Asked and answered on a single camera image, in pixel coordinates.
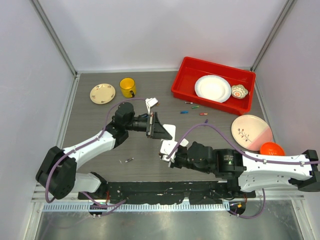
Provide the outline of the white remote control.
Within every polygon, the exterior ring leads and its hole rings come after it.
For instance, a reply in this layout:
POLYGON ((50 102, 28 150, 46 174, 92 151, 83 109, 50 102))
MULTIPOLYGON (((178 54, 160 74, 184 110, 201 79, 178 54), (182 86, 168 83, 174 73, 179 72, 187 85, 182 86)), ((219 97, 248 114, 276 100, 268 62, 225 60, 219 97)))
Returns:
POLYGON ((164 124, 163 128, 165 130, 165 133, 161 137, 161 142, 174 142, 176 137, 176 126, 173 124, 164 124))

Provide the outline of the white battery cover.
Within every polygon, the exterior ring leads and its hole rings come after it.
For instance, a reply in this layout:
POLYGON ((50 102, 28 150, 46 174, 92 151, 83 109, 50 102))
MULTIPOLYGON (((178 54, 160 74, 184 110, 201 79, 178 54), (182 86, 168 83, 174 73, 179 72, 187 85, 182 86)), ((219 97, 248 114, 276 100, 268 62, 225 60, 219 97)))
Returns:
POLYGON ((189 144, 189 141, 184 138, 179 145, 182 147, 186 147, 188 144, 189 144))

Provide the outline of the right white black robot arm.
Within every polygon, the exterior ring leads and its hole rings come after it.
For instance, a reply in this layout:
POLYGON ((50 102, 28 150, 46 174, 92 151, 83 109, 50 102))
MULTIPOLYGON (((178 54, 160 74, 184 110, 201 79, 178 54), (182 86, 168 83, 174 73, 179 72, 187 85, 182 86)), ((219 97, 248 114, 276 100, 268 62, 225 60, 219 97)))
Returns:
POLYGON ((227 181, 233 198, 252 191, 295 186, 301 192, 319 192, 318 155, 314 150, 294 156, 262 155, 235 149, 213 149, 193 142, 190 147, 165 140, 161 159, 170 168, 187 168, 227 181))

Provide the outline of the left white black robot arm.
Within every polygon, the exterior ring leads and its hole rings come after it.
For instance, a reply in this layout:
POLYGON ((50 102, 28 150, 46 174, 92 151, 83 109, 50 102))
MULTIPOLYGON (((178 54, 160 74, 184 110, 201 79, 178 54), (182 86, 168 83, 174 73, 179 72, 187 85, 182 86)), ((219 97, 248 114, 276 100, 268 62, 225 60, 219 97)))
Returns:
POLYGON ((120 146, 130 131, 143 132, 150 139, 173 141, 176 126, 161 124, 157 112, 151 108, 158 104, 156 98, 144 100, 147 115, 135 115, 134 106, 128 101, 114 105, 116 109, 111 122, 101 131, 71 147, 50 148, 35 176, 45 188, 45 200, 52 203, 70 193, 78 193, 80 198, 100 200, 107 195, 107 181, 95 172, 79 173, 78 169, 96 156, 120 146))

